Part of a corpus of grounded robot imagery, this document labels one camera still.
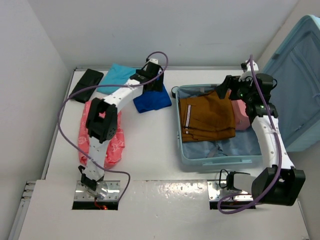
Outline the brown shorts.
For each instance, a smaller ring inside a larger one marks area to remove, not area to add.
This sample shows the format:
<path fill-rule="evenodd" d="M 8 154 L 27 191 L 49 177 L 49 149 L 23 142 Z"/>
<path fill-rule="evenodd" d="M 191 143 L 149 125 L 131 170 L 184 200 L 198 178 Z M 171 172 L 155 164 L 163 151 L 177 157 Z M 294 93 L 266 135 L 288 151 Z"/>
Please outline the brown shorts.
<path fill-rule="evenodd" d="M 182 142 L 221 141 L 236 136 L 236 121 L 229 94 L 216 91 L 181 98 L 178 102 Z"/>

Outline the royal blue shirt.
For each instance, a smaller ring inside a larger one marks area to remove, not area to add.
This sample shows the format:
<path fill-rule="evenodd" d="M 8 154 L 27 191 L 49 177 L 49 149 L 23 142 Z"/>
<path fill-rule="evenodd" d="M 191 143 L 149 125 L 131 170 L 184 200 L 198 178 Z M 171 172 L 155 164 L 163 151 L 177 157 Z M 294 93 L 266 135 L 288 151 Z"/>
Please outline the royal blue shirt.
<path fill-rule="evenodd" d="M 142 95 L 136 97 L 133 100 L 133 103 L 140 114 L 153 110 L 160 110 L 172 105 L 164 84 L 162 85 L 161 91 L 146 91 Z"/>

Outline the light blue shirt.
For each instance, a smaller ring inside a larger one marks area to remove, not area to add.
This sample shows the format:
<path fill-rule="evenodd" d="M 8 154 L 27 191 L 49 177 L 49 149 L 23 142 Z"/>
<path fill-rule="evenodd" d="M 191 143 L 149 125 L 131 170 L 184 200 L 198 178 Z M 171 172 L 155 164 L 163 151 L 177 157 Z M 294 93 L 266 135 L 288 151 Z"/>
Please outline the light blue shirt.
<path fill-rule="evenodd" d="M 124 85 L 127 80 L 136 73 L 136 68 L 113 63 L 105 77 L 99 85 Z M 105 95 L 111 95 L 119 89 L 118 86 L 98 87 L 97 92 Z"/>

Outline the pink case with handle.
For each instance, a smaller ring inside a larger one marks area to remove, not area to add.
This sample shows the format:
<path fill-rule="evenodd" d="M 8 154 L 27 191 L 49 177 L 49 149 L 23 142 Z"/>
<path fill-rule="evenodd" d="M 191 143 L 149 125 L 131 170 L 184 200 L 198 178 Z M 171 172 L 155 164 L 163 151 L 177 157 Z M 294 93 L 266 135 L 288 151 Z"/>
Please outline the pink case with handle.
<path fill-rule="evenodd" d="M 233 117 L 233 121 L 235 124 L 236 131 L 245 131 L 248 129 L 251 124 L 249 117 L 246 113 L 246 104 L 241 100 L 230 100 L 229 97 L 231 96 L 232 91 L 227 91 L 226 96 L 226 107 L 229 111 L 229 115 Z"/>

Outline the black leather pouch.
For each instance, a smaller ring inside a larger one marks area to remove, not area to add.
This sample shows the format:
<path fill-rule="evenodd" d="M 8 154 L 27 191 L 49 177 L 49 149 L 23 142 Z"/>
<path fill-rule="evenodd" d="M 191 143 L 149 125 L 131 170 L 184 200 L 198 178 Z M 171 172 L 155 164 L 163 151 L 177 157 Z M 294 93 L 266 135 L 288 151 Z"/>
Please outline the black leather pouch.
<path fill-rule="evenodd" d="M 104 74 L 100 71 L 93 69 L 87 69 L 80 80 L 75 85 L 74 89 L 71 92 L 72 100 L 75 100 L 80 103 L 86 103 L 90 100 L 94 89 L 87 89 L 92 86 L 97 86 L 102 80 Z"/>

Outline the light blue suitcase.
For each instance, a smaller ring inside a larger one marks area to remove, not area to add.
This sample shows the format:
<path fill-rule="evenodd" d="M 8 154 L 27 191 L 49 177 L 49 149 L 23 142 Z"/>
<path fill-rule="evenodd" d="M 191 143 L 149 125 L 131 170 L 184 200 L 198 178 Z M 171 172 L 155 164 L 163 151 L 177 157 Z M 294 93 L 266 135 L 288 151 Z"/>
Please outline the light blue suitcase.
<path fill-rule="evenodd" d="M 222 84 L 176 89 L 178 141 L 187 165 L 260 160 L 278 137 L 283 154 L 320 139 L 320 19 L 302 17 L 259 70 L 245 61 Z"/>

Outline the pink patterned scarf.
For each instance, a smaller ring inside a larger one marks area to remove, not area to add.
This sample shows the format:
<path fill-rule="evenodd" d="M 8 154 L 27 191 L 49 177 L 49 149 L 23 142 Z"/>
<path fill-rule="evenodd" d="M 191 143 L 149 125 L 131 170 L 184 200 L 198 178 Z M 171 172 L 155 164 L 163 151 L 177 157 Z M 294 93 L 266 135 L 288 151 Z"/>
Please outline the pink patterned scarf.
<path fill-rule="evenodd" d="M 91 106 L 91 100 L 84 104 L 82 116 L 80 120 L 80 127 L 78 132 L 77 146 L 86 154 L 89 154 L 90 139 L 88 135 L 88 129 L 86 128 L 86 121 L 88 118 L 89 110 Z M 122 112 L 117 115 L 117 129 L 115 136 L 109 142 L 104 159 L 104 167 L 107 169 L 113 168 L 121 159 L 122 152 L 125 148 L 125 134 L 121 127 Z"/>

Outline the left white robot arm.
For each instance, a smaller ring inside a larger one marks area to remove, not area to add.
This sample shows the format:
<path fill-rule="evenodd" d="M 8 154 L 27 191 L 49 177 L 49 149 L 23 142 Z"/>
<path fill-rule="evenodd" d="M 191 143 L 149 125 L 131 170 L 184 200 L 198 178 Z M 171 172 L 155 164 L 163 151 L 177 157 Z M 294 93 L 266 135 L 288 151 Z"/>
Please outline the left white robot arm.
<path fill-rule="evenodd" d="M 85 127 L 88 131 L 89 150 L 87 163 L 81 167 L 81 183 L 95 192 L 104 179 L 105 157 L 108 145 L 116 135 L 118 114 L 130 101 L 152 90 L 162 90 L 163 68 L 156 58 L 146 60 L 115 92 L 91 101 Z"/>

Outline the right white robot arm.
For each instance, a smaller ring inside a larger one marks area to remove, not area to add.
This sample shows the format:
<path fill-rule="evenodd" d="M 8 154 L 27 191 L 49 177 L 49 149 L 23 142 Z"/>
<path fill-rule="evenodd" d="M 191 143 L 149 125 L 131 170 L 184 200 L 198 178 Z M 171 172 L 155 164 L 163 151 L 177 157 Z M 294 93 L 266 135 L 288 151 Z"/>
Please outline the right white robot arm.
<path fill-rule="evenodd" d="M 234 212 L 254 207 L 257 204 L 292 206 L 306 180 L 303 170 L 296 169 L 286 151 L 279 130 L 278 112 L 270 103 L 271 91 L 277 81 L 268 74 L 259 73 L 252 60 L 241 64 L 242 75 L 225 77 L 215 89 L 218 97 L 245 103 L 245 113 L 254 130 L 260 147 L 263 171 L 254 177 L 249 173 L 231 171 L 223 188 L 229 192 L 217 204 L 234 199 L 244 192 L 251 195 L 251 202 L 238 206 Z"/>

